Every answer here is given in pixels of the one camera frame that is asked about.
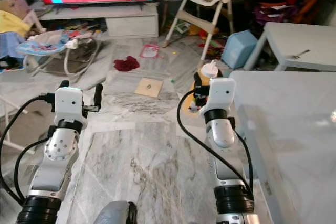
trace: white table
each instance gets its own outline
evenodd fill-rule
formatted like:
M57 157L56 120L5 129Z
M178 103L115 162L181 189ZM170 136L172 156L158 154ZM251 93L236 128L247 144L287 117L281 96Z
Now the white table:
M274 223L335 223L336 73L235 71L230 77Z
M267 23L244 65L245 70L252 70L266 40L279 62L275 71L284 71L286 67L336 71L336 27ZM293 55L307 49L310 52L303 54L299 59L293 59Z

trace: yellow cloth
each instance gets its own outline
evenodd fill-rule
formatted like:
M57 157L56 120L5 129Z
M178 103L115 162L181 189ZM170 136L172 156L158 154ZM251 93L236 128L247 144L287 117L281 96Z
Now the yellow cloth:
M26 32L30 30L30 26L24 23L20 18L15 15L0 10L0 33L5 33L7 31L14 31L25 37Z

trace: table leg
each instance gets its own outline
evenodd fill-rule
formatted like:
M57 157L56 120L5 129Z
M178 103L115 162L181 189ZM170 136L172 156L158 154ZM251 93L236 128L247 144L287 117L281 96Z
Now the table leg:
M276 66L276 68L274 69L274 71L285 71L286 70L286 66L285 65L281 65L281 64L278 64Z
M252 70L252 68L254 67L254 65L256 64L258 58L259 58L259 54L261 52L261 50L263 49L265 43L266 43L266 33L263 32L260 39L258 40L258 43L255 47L255 49L253 50L252 54L250 55L250 57L248 58L247 62L244 65L244 70Z

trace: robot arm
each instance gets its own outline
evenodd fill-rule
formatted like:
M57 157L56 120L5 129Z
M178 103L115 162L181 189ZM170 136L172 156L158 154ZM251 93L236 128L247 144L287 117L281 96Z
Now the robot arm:
M228 117L235 86L235 81L230 78L212 79L208 89L208 99L201 108L200 115L206 123L205 143L221 155L228 154L225 159L245 177L238 154L233 155L234 148L230 150L230 147L237 144L232 130L232 118ZM258 216L254 214L253 195L248 193L243 181L213 156L209 162L209 170L216 197L217 223L260 224Z
M102 85L96 86L94 105L84 106L80 89L60 87L55 92L52 137L46 142L44 156L29 187L17 223L55 223L64 199L71 168L78 158L79 135L87 126L87 112L101 108Z

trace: marble floor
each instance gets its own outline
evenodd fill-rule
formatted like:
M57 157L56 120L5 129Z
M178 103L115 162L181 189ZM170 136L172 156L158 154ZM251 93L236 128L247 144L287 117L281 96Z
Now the marble floor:
M161 48L157 59L139 57L143 45L162 39L113 41L102 109L88 117L57 223L93 223L113 200L135 202L139 224L215 223L209 155L176 123L177 104L189 90L199 62L200 42L197 37L186 37ZM140 68L115 70L113 61L126 56L137 58ZM219 68L230 71L221 62ZM144 77L163 81L157 98L134 93ZM205 139L203 120L182 115L182 121L199 139ZM242 146L236 144L230 152L237 153L246 164ZM254 193L261 223L272 223L257 179ZM5 204L11 210L0 212L1 223L15 220L9 215L18 212L17 206L9 207L15 203L8 197L0 201L0 207Z

